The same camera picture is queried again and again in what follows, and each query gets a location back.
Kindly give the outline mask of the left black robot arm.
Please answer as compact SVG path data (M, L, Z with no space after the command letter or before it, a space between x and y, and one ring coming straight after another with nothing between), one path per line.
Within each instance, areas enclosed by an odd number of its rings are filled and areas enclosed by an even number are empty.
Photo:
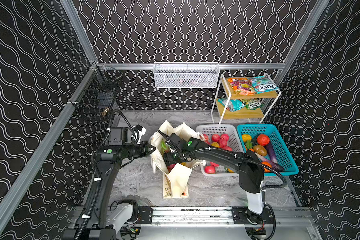
M147 141L108 145L96 150L91 155L94 178L88 198L74 227L64 230L62 239L118 240L118 232L123 225L138 220L138 205L136 201L121 203L108 217L108 203L116 176L123 167L123 160L144 158L155 150L156 147Z

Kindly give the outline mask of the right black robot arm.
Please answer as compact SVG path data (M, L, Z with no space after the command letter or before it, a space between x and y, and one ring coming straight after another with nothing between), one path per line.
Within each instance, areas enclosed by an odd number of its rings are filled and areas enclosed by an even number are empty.
M263 192L266 189L281 189L287 185L287 180L280 172L261 163L254 152L232 152L213 147L197 138L188 141L176 134L170 136L158 131L165 139L170 148L169 153L164 154L166 165L185 163L188 159L205 160L227 167L239 175L239 186L247 193L248 210L260 215L263 213L266 202L263 200ZM269 170L282 181L278 185L263 185L265 170Z

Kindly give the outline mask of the floral canvas grocery bag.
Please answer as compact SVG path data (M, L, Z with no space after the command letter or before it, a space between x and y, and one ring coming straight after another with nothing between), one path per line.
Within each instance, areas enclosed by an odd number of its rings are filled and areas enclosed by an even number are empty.
M174 128L168 121L159 127L159 130L166 135L176 134L184 140L196 138L204 140L200 133L195 132L186 123ZM155 132L149 143L156 147L156 150L151 154L151 165L153 172L158 171L163 173L163 198L164 199L185 199L189 197L188 181L190 175L196 167L203 167L206 165L205 160L195 160L188 158L185 163L175 163L167 165L164 160L164 154L171 153L168 147L163 147L162 143L165 141L160 133Z

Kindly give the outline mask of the brown potato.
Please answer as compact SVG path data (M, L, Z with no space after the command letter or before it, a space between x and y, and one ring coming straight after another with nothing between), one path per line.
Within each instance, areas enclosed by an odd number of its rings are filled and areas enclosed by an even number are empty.
M255 151L255 153L257 153L257 154L259 154L259 155L261 155L263 157L268 154L267 150L262 145L255 145L253 147L253 150Z

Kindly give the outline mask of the teal Fox's candy bag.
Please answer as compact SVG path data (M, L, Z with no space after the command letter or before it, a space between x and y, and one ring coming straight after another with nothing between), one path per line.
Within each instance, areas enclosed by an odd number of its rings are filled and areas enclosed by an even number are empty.
M266 76L250 78L250 82L252 87L256 91L256 94L267 93L279 89L279 87L274 83L274 81Z

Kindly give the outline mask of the red tomato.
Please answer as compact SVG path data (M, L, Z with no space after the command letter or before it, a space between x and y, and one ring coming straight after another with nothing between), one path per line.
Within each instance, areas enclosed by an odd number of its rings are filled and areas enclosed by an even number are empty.
M261 146L266 146L270 143L270 138L265 134L260 134L256 138L257 144Z

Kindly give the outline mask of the pink dragon fruit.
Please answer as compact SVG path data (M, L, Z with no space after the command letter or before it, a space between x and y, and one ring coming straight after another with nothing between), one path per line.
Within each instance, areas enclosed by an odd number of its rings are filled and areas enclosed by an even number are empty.
M175 167L175 164L172 164L172 165L168 166L167 169L170 172L174 167Z

